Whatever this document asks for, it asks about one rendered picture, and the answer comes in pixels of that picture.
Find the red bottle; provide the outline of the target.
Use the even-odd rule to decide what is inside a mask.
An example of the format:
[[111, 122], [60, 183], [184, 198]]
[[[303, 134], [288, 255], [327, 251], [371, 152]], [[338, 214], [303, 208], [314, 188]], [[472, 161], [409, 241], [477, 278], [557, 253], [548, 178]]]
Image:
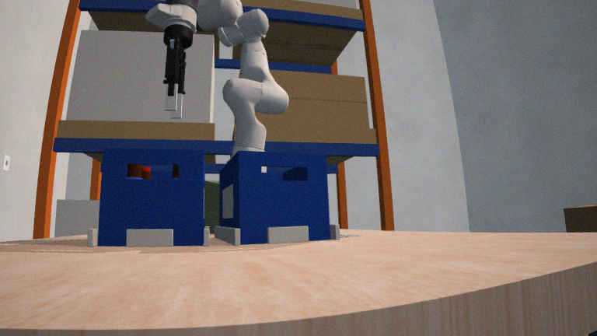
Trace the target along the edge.
[[142, 167], [142, 172], [141, 172], [141, 178], [142, 179], [151, 179], [151, 171], [150, 171], [151, 167], [148, 166], [143, 166]]

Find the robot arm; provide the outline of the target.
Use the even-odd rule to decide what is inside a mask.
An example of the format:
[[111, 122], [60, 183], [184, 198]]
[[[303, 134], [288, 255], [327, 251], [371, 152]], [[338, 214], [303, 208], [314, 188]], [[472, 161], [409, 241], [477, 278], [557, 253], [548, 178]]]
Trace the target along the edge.
[[289, 102], [288, 94], [269, 73], [261, 42], [269, 27], [266, 14], [260, 9], [243, 13], [240, 0], [166, 0], [166, 3], [150, 9], [145, 18], [164, 30], [173, 24], [187, 26], [193, 33], [218, 28], [218, 38], [226, 47], [247, 42], [240, 55], [242, 79], [231, 78], [222, 89], [223, 100], [236, 120], [232, 157], [238, 151], [265, 152], [266, 129], [254, 112], [283, 114]]

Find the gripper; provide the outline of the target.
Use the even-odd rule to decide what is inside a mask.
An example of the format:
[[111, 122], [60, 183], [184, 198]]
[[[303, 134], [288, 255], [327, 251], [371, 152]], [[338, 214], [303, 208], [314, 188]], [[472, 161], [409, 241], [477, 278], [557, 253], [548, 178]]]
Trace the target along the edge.
[[178, 119], [182, 118], [182, 101], [185, 94], [186, 52], [184, 50], [193, 43], [193, 31], [187, 26], [173, 24], [165, 28], [163, 41], [167, 46], [166, 80], [163, 80], [166, 84], [165, 111], [176, 110], [177, 105], [177, 111], [171, 111], [170, 118]]

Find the blue bottle crate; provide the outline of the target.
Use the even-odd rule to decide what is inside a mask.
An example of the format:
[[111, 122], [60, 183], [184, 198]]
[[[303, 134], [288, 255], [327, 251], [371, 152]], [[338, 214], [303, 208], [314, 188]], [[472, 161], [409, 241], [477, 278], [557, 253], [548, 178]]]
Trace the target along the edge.
[[[179, 165], [127, 179], [128, 164]], [[173, 246], [203, 246], [204, 150], [103, 148], [98, 247], [126, 247], [127, 229], [173, 229]]]
[[238, 151], [219, 172], [219, 226], [240, 229], [240, 245], [267, 243], [267, 227], [308, 226], [309, 241], [330, 240], [326, 166], [326, 154]]

